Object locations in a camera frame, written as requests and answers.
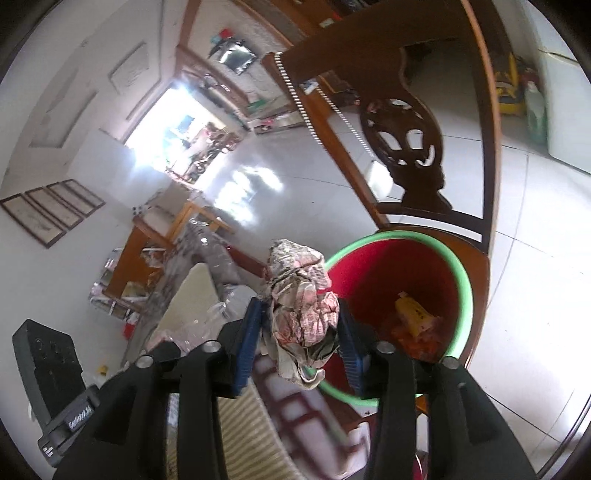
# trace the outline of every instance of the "blue gripper pad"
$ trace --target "blue gripper pad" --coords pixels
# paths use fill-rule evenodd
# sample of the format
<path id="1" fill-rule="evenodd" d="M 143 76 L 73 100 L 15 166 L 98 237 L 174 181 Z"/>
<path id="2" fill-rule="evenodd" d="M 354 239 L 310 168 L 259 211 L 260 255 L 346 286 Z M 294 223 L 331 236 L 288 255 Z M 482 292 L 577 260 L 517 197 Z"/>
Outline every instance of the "blue gripper pad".
<path id="1" fill-rule="evenodd" d="M 355 394 L 363 398 L 365 383 L 363 376 L 369 366 L 369 351 L 365 338 L 360 336 L 360 326 L 351 315 L 347 302 L 339 299 L 339 353 L 343 359 L 347 381 Z"/>
<path id="2" fill-rule="evenodd" d="M 258 298 L 252 298 L 244 314 L 241 331 L 238 335 L 239 342 L 233 369 L 234 382 L 232 383 L 232 393 L 236 396 L 246 387 L 248 378 L 251 376 L 263 315 L 267 315 L 267 306 Z"/>

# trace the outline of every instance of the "crumpled newspaper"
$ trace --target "crumpled newspaper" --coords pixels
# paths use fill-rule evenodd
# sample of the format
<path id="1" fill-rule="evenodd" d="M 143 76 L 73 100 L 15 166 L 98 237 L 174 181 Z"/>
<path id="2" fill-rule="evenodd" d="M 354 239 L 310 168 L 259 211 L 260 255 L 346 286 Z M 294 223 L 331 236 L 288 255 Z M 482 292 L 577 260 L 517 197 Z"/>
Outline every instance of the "crumpled newspaper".
<path id="1" fill-rule="evenodd" d="M 304 388 L 324 379 L 321 368 L 337 348 L 337 295 L 324 268 L 324 256 L 286 239 L 275 240 L 269 251 L 271 279 L 266 297 L 269 325 L 263 341 L 277 364 L 279 376 Z M 312 367 L 308 373 L 304 367 Z"/>

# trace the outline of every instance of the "picture frame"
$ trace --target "picture frame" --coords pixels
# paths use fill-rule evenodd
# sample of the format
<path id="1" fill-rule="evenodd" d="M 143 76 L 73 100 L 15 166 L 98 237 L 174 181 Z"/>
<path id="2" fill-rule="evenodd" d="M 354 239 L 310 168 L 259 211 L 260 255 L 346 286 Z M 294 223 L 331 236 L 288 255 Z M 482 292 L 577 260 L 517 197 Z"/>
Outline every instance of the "picture frame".
<path id="1" fill-rule="evenodd" d="M 64 180 L 62 183 L 97 209 L 101 208 L 105 204 L 105 201 L 102 198 L 91 192 L 84 185 L 80 184 L 74 179 Z"/>
<path id="2" fill-rule="evenodd" d="M 77 213 L 80 213 L 84 217 L 89 217 L 98 210 L 98 207 L 95 207 L 66 187 L 63 181 L 51 183 L 46 188 L 54 195 L 59 197 L 59 199 L 69 208 L 73 209 Z"/>
<path id="3" fill-rule="evenodd" d="M 54 245 L 66 230 L 51 220 L 22 193 L 0 200 L 0 206 L 45 248 Z"/>
<path id="4" fill-rule="evenodd" d="M 58 225 L 72 230 L 84 217 L 64 204 L 59 197 L 44 187 L 39 187 L 25 192 L 27 199 L 52 220 L 57 220 Z"/>

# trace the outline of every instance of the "red item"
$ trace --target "red item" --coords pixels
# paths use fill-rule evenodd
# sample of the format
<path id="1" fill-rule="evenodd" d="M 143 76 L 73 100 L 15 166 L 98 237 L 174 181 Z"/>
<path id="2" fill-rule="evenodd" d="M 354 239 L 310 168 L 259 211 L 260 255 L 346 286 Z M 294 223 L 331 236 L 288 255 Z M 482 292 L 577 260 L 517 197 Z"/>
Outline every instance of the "red item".
<path id="1" fill-rule="evenodd" d="M 422 243 L 386 239 L 364 245 L 329 270 L 332 290 L 349 303 L 360 323 L 372 325 L 378 338 L 402 346 L 411 356 L 439 358 L 449 344 L 459 312 L 456 280 L 439 254 Z M 429 313 L 442 318 L 436 337 L 415 341 L 402 335 L 394 302 L 405 291 Z M 353 393 L 339 355 L 323 367 L 326 380 L 343 392 Z"/>
<path id="2" fill-rule="evenodd" d="M 540 76 L 531 68 L 525 68 L 525 70 L 520 73 L 519 82 L 524 89 L 527 88 L 528 82 L 534 82 L 536 87 L 540 88 Z"/>
<path id="3" fill-rule="evenodd" d="M 133 325 L 130 323 L 125 323 L 125 326 L 123 327 L 123 336 L 125 337 L 125 340 L 129 340 L 131 336 L 134 334 L 136 325 L 136 323 L 134 323 Z"/>
<path id="4" fill-rule="evenodd" d="M 234 36 L 234 32 L 232 32 L 232 30 L 230 30 L 229 28 L 224 28 L 223 30 L 220 31 L 219 35 L 224 40 L 227 40 L 228 38 L 231 38 Z"/>

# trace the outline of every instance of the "bolt head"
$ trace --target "bolt head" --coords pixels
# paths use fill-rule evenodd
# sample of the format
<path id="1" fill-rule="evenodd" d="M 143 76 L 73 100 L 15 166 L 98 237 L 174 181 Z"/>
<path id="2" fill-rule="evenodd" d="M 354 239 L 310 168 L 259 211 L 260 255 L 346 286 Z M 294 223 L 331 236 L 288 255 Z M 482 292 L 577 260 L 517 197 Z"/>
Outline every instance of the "bolt head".
<path id="1" fill-rule="evenodd" d="M 154 363 L 154 359 L 149 355 L 142 355 L 139 357 L 136 362 L 135 366 L 138 368 L 148 368 L 151 367 Z"/>
<path id="2" fill-rule="evenodd" d="M 449 370 L 457 370 L 460 367 L 460 362 L 457 358 L 452 356 L 446 356 L 441 360 L 444 367 L 448 368 Z"/>
<path id="3" fill-rule="evenodd" d="M 394 345 L 392 345 L 389 342 L 378 342 L 377 344 L 377 349 L 378 352 L 382 352 L 382 353 L 394 353 L 396 351 L 396 349 L 394 348 Z"/>
<path id="4" fill-rule="evenodd" d="M 207 353 L 215 353 L 217 352 L 220 348 L 222 347 L 222 344 L 220 342 L 218 342 L 217 340 L 210 340 L 208 342 L 205 342 L 201 348 L 203 349 L 204 352 Z"/>

